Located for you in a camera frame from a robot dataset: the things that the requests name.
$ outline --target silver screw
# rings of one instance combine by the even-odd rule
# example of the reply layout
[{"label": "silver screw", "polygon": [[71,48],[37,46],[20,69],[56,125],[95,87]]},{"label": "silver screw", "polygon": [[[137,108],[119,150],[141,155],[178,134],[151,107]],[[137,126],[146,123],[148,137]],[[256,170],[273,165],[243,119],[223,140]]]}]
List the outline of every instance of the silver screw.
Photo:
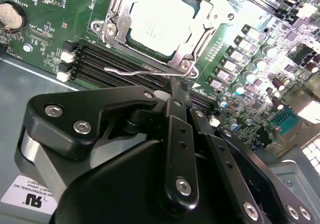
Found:
[{"label": "silver screw", "polygon": [[59,117],[62,116],[63,110],[57,105],[48,105],[45,107],[45,113],[51,117]]},{"label": "silver screw", "polygon": [[99,31],[101,28],[100,28],[100,25],[98,24],[93,24],[93,30],[95,31]]},{"label": "silver screw", "polygon": [[148,93],[148,92],[145,92],[144,95],[149,98],[149,99],[152,99],[152,94]]},{"label": "silver screw", "polygon": [[114,24],[106,25],[106,32],[108,35],[114,35],[116,33],[116,26]]},{"label": "silver screw", "polygon": [[254,221],[257,221],[259,218],[258,212],[257,210],[254,208],[253,205],[251,205],[249,202],[245,201],[242,204],[244,211],[246,212],[246,214]]},{"label": "silver screw", "polygon": [[292,206],[287,205],[286,209],[294,219],[299,220],[299,215],[296,210],[292,208]]},{"label": "silver screw", "polygon": [[187,65],[187,64],[183,64],[183,65],[181,66],[181,69],[187,70],[187,69],[188,69],[188,65]]},{"label": "silver screw", "polygon": [[301,206],[299,206],[299,209],[302,213],[302,215],[307,219],[307,220],[311,220],[311,216],[310,214]]},{"label": "silver screw", "polygon": [[175,101],[174,102],[176,105],[178,105],[178,106],[182,106],[182,104],[180,104],[180,102],[178,102],[178,101]]},{"label": "silver screw", "polygon": [[185,179],[178,178],[175,181],[175,183],[177,190],[180,192],[180,194],[185,196],[191,195],[191,186],[189,182],[187,182]]},{"label": "silver screw", "polygon": [[30,44],[24,44],[23,45],[23,50],[26,51],[26,52],[32,52],[33,49],[34,48]]},{"label": "silver screw", "polygon": [[202,112],[199,111],[199,110],[196,111],[196,114],[197,114],[199,117],[203,117],[203,116],[204,116],[204,115],[202,114]]},{"label": "silver screw", "polygon": [[74,123],[73,129],[76,133],[87,135],[91,132],[91,126],[88,122],[79,120],[76,123]]},{"label": "silver screw", "polygon": [[225,133],[226,136],[231,137],[231,133],[229,131],[224,130],[224,133]]}]

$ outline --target white sticker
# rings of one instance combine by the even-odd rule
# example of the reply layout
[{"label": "white sticker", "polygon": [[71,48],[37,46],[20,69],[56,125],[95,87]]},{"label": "white sticker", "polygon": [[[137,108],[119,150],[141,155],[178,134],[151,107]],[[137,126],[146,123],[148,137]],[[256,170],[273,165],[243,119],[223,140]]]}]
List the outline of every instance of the white sticker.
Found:
[{"label": "white sticker", "polygon": [[57,207],[48,188],[22,175],[14,180],[1,198],[1,202],[47,214],[53,214]]}]

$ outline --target green circuit board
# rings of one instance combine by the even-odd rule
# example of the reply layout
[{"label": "green circuit board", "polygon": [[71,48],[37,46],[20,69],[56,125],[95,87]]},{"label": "green circuit board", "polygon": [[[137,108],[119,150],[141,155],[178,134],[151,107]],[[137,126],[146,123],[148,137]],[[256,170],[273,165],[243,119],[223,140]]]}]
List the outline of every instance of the green circuit board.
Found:
[{"label": "green circuit board", "polygon": [[[114,49],[107,49],[101,39],[91,30],[90,23],[94,20],[104,20],[111,0],[2,0],[14,1],[21,5],[28,15],[28,26],[20,32],[9,34],[0,30],[0,43],[8,45],[7,53],[31,65],[45,69],[51,73],[57,73],[65,41],[79,41],[81,39],[94,45],[114,52],[119,56],[129,58],[137,64],[144,62],[133,59],[125,53]],[[300,68],[290,60],[287,55],[298,44],[303,43],[320,53],[320,31],[314,25],[302,25],[299,28],[292,27],[287,22],[280,21],[270,15],[254,3],[248,0],[227,0],[237,12],[236,22],[233,25],[222,24],[215,32],[213,38],[203,51],[196,63],[200,75],[196,79],[188,81],[189,88],[210,99],[226,97],[228,107],[225,109],[226,119],[223,125],[228,125],[231,119],[236,119],[239,126],[237,134],[243,141],[250,144],[255,138],[256,131],[263,124],[270,124],[279,114],[268,101],[266,89],[272,87],[272,79],[280,80],[288,78],[290,82],[285,89],[274,93],[280,99],[294,84],[303,85],[312,75],[311,72]],[[302,0],[318,8],[318,13],[313,14],[313,23],[320,17],[320,4],[318,0]],[[223,80],[226,86],[215,89],[209,83],[216,72],[221,68],[221,60],[226,57],[230,47],[239,50],[235,39],[246,38],[242,29],[250,26],[264,34],[261,41],[252,41],[257,48],[254,51],[241,51],[248,56],[248,60],[239,63],[240,70],[232,78]],[[294,33],[294,39],[288,39],[288,35]],[[23,48],[25,44],[32,46],[31,52]],[[277,50],[274,59],[267,59],[268,67],[265,71],[258,71],[252,63],[256,57],[264,58],[263,46],[270,44]],[[293,68],[289,72],[285,70],[287,65]],[[243,70],[252,70],[257,79],[262,80],[260,86],[246,82],[242,76]],[[85,81],[75,80],[77,83],[88,87],[96,86]],[[245,88],[243,95],[237,95],[233,89],[235,83],[241,83]],[[252,120],[250,126],[246,120]]]}]

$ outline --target capacitor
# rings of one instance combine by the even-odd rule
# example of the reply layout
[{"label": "capacitor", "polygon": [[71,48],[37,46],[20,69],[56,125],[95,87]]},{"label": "capacitor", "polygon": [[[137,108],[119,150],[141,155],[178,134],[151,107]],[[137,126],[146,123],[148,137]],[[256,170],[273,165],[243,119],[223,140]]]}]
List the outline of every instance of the capacitor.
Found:
[{"label": "capacitor", "polygon": [[253,65],[260,71],[265,70],[267,67],[267,63],[260,57],[253,61]]},{"label": "capacitor", "polygon": [[320,29],[320,17],[316,19],[316,21],[314,22],[314,26]]},{"label": "capacitor", "polygon": [[251,125],[253,125],[254,123],[253,123],[252,120],[247,119],[247,120],[245,121],[245,124],[246,124],[247,126],[251,126]]},{"label": "capacitor", "polygon": [[283,84],[278,78],[274,78],[274,79],[272,80],[272,84],[273,84],[279,91],[285,89],[284,84]]},{"label": "capacitor", "polygon": [[222,108],[226,108],[228,106],[228,103],[225,97],[221,97],[219,99],[219,104]]},{"label": "capacitor", "polygon": [[256,76],[252,73],[251,70],[245,71],[242,76],[249,83],[253,83],[256,80]]},{"label": "capacitor", "polygon": [[273,105],[276,107],[277,110],[282,110],[284,108],[283,103],[277,97],[273,97],[271,99],[271,102],[273,103]]},{"label": "capacitor", "polygon": [[311,73],[315,73],[319,70],[319,67],[317,67],[314,63],[307,64],[305,68],[309,70]]},{"label": "capacitor", "polygon": [[285,78],[284,80],[282,80],[282,83],[284,86],[287,86],[290,83],[290,79]]},{"label": "capacitor", "polygon": [[230,125],[230,130],[237,130],[237,128],[239,127],[238,122],[236,121],[236,119],[231,119],[229,121],[229,125]]},{"label": "capacitor", "polygon": [[262,49],[262,52],[268,57],[268,58],[274,58],[277,56],[277,50],[271,46],[267,45]]},{"label": "capacitor", "polygon": [[233,90],[237,95],[242,95],[245,92],[245,89],[242,87],[242,84],[236,83],[233,86]]}]

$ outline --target gray metal surface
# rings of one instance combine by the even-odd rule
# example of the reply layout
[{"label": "gray metal surface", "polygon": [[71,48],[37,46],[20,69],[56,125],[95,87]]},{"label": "gray metal surface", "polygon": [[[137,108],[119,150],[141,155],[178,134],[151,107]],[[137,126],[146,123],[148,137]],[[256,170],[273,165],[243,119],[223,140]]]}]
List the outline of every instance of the gray metal surface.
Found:
[{"label": "gray metal surface", "polygon": [[309,183],[309,179],[300,170],[299,166],[294,162],[282,162],[269,166],[271,171],[276,174],[279,179],[287,185],[287,187],[296,194],[311,210],[316,218],[316,223],[320,222],[320,199],[316,191]]},{"label": "gray metal surface", "polygon": [[[0,197],[4,195],[18,175],[14,162],[15,148],[21,131],[28,100],[38,94],[66,92],[67,85],[49,81],[50,76],[40,77],[31,70],[24,70],[22,63],[14,65],[0,58]],[[50,215],[0,202],[0,223],[48,223]]]}]

